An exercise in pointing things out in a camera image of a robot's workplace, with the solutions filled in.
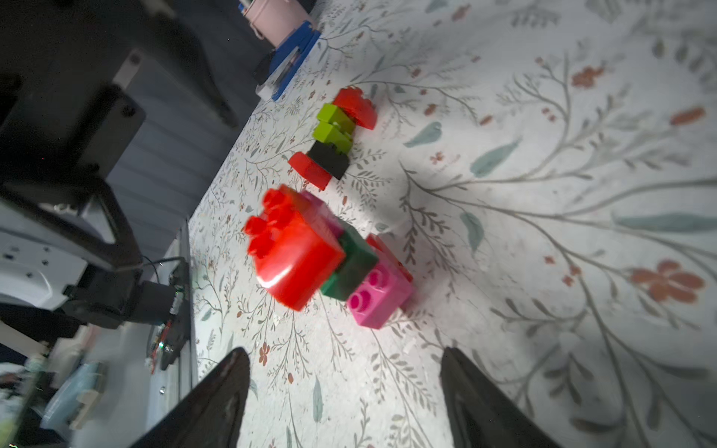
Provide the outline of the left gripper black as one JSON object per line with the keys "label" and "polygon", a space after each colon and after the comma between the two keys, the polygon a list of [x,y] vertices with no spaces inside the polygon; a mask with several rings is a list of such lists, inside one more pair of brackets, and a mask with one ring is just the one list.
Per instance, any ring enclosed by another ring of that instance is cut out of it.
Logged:
{"label": "left gripper black", "polygon": [[187,308],[147,264],[108,175],[145,121],[127,94],[149,57],[227,126],[235,114],[205,52],[166,1],[1,5],[1,301],[115,329]]}

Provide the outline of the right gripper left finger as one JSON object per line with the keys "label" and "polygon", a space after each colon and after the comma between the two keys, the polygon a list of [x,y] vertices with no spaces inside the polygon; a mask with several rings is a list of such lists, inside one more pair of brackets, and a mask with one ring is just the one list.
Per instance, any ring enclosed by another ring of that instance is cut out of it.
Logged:
{"label": "right gripper left finger", "polygon": [[249,383],[250,359],[237,347],[134,446],[237,446]]}

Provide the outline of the lime green lego brick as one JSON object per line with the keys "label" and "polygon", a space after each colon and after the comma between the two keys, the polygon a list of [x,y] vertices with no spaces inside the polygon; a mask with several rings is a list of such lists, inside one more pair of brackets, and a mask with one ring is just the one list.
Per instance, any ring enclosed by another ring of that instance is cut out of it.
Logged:
{"label": "lime green lego brick", "polygon": [[351,134],[343,132],[334,124],[320,121],[313,132],[315,140],[326,144],[334,145],[339,153],[347,155],[353,147]]}
{"label": "lime green lego brick", "polygon": [[320,122],[336,126],[344,134],[353,134],[356,129],[353,119],[342,108],[334,104],[324,104],[317,114],[317,119]]}

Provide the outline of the black lego brick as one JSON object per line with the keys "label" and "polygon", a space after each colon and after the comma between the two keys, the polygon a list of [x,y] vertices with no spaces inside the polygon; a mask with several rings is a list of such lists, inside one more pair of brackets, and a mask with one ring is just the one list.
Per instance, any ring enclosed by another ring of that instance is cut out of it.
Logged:
{"label": "black lego brick", "polygon": [[349,158],[335,145],[316,141],[306,155],[320,168],[337,180],[341,180],[349,166]]}

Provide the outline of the pink lego brick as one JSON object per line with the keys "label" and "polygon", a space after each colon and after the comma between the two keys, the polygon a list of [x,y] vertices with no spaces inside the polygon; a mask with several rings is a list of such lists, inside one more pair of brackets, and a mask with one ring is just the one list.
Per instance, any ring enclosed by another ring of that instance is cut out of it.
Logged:
{"label": "pink lego brick", "polygon": [[345,232],[343,220],[337,218],[337,216],[332,213],[328,205],[326,205],[326,203],[324,203],[321,199],[319,199],[319,197],[315,196],[313,193],[309,192],[308,190],[302,190],[300,194],[302,195],[302,197],[304,197],[304,199],[311,203],[311,205],[313,205],[313,207],[319,213],[319,216],[321,216],[329,230],[332,232],[332,234],[337,239],[339,239]]}

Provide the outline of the red lego brick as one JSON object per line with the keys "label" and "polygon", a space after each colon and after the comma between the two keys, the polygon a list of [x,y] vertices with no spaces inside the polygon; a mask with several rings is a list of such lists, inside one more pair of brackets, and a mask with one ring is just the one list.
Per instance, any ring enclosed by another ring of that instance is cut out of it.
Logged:
{"label": "red lego brick", "polygon": [[391,251],[391,249],[388,247],[388,245],[381,239],[379,235],[376,235],[374,233],[369,233],[366,237],[366,242],[372,247],[377,249],[378,251],[382,252],[384,255],[386,255],[392,263],[399,269],[399,271],[403,274],[403,276],[407,279],[409,283],[412,283],[414,278],[412,274],[406,269],[406,267],[398,260],[398,258],[394,255],[394,253]]}
{"label": "red lego brick", "polygon": [[319,209],[296,190],[267,190],[261,205],[261,214],[244,227],[258,283],[280,304],[301,311],[345,251]]}
{"label": "red lego brick", "polygon": [[360,88],[349,86],[338,91],[334,106],[341,108],[357,126],[373,130],[377,123],[377,112],[372,101],[363,95]]}
{"label": "red lego brick", "polygon": [[302,152],[294,153],[289,159],[289,165],[305,181],[322,192],[326,189],[332,179],[332,175],[330,173]]}

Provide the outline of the dark green lego brick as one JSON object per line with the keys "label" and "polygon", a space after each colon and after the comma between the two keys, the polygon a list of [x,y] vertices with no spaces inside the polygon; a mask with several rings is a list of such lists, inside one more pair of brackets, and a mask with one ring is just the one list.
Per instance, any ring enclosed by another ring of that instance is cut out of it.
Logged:
{"label": "dark green lego brick", "polygon": [[345,252],[345,258],[320,287],[320,292],[324,296],[346,302],[377,265],[379,259],[359,232],[345,222],[344,232],[338,242]]}

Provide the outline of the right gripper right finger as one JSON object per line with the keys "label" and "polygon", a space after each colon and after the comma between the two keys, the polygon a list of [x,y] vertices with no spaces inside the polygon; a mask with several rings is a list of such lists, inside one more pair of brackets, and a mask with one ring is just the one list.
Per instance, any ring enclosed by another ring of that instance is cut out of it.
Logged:
{"label": "right gripper right finger", "polygon": [[556,447],[459,349],[444,349],[440,380],[456,447]]}

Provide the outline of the magenta lego brick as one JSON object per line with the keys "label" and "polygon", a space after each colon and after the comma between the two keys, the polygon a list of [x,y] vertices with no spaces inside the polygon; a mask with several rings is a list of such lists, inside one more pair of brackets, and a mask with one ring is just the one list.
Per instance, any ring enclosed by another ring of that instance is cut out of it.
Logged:
{"label": "magenta lego brick", "polygon": [[380,258],[357,289],[347,307],[359,326],[380,330],[413,293],[412,283],[389,259]]}

